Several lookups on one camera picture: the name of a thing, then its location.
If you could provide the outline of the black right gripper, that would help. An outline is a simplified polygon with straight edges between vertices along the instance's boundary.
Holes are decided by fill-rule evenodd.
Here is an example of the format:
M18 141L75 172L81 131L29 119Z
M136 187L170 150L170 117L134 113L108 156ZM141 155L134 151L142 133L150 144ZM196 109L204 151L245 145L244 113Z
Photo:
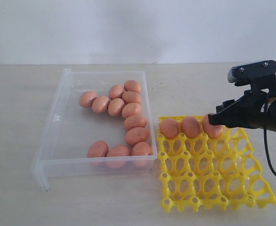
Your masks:
M230 99L216 106L216 113L209 113L211 125L224 125L227 128L273 129L268 109L274 97L262 91L259 95L252 94L249 90L237 100Z

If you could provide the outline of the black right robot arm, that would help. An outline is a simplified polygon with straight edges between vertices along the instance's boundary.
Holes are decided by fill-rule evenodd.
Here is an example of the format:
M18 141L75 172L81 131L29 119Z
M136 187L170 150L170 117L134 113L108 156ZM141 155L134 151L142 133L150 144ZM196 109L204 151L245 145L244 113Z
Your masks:
M227 100L208 115L211 125L228 128L267 129L276 132L276 96L246 90L237 100Z

